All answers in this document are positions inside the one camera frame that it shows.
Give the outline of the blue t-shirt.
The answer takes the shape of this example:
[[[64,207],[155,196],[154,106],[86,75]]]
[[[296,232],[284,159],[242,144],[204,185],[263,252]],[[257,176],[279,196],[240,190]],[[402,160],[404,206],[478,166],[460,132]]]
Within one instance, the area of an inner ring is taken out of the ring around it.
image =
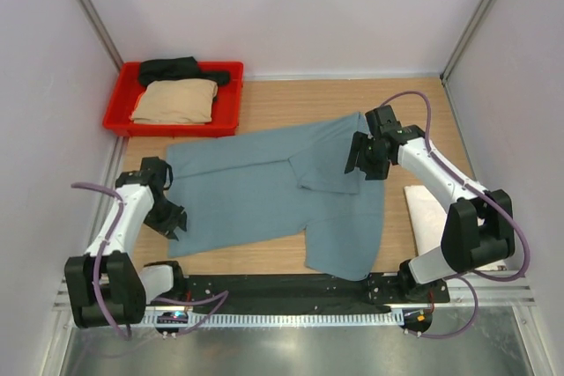
[[[172,257],[303,232],[310,269],[365,278],[379,252],[384,184],[345,171],[361,114],[167,148],[169,199],[187,212]]]

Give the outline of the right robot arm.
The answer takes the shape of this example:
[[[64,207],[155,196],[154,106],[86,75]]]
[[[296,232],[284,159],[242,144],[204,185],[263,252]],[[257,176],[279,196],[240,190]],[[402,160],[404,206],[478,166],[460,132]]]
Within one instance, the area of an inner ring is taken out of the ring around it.
[[[377,107],[365,117],[369,131],[354,133],[345,171],[358,169],[368,181],[383,181],[391,166],[401,166],[424,183],[446,213],[439,245],[400,264],[396,285],[401,298],[416,302],[440,280],[514,254],[512,202],[505,191],[472,184],[434,148],[423,129],[402,125],[391,106]]]

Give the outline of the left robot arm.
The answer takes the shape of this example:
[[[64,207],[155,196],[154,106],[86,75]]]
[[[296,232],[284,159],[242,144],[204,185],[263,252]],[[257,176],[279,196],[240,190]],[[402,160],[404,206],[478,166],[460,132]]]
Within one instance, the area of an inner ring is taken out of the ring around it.
[[[186,229],[185,209],[169,201],[172,167],[159,157],[145,157],[139,169],[123,172],[113,188],[74,182],[75,189],[111,198],[110,211],[86,251],[64,266],[70,308],[79,328],[110,326],[116,330],[138,324],[145,308],[160,298],[170,306],[187,294],[182,268],[176,261],[150,263],[137,271],[131,255],[143,226],[167,240]]]

